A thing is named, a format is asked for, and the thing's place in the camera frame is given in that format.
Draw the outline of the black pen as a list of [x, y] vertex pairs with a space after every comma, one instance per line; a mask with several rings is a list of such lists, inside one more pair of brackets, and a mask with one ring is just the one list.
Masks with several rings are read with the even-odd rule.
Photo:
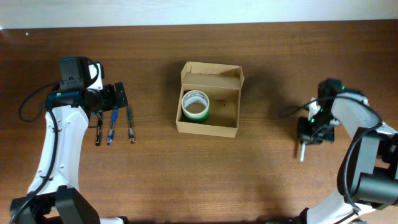
[[97, 127], [96, 127], [96, 146], [101, 145], [101, 140], [102, 140], [102, 125], [103, 125], [103, 114], [102, 112], [99, 112], [97, 114], [98, 122], [97, 122]]

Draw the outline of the black white marker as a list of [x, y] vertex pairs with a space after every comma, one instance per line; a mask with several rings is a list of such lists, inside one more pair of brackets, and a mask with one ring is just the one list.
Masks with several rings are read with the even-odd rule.
[[304, 161], [305, 158], [305, 147], [306, 147], [306, 142], [302, 141], [301, 143], [301, 150], [300, 150], [300, 162]]

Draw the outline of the beige masking tape roll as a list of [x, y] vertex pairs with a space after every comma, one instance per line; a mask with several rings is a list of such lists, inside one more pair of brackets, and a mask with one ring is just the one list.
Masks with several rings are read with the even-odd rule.
[[210, 111], [210, 100], [208, 96], [199, 90], [186, 92], [182, 98], [182, 111], [187, 110], [191, 113]]

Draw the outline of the green tape roll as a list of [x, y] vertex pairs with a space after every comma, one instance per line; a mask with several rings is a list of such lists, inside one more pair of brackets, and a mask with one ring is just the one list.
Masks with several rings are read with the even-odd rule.
[[209, 111], [202, 111], [200, 113], [191, 113], [187, 110], [183, 110], [183, 114], [191, 123], [204, 123], [209, 117]]

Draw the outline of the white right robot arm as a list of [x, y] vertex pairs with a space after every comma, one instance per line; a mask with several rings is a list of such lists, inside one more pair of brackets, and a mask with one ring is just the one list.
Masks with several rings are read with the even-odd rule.
[[324, 201], [306, 208], [301, 223], [351, 223], [361, 215], [397, 205], [397, 131], [369, 106], [359, 91], [323, 87], [298, 120], [305, 147], [334, 141], [342, 125], [351, 144], [337, 175], [337, 187]]

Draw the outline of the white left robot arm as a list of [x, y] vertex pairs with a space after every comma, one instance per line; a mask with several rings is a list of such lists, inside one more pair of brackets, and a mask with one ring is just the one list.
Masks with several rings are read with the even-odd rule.
[[78, 173], [90, 117], [127, 106], [121, 82], [102, 87], [61, 81], [45, 100], [46, 133], [36, 175], [25, 197], [12, 200], [11, 223], [128, 223], [101, 218], [82, 196]]

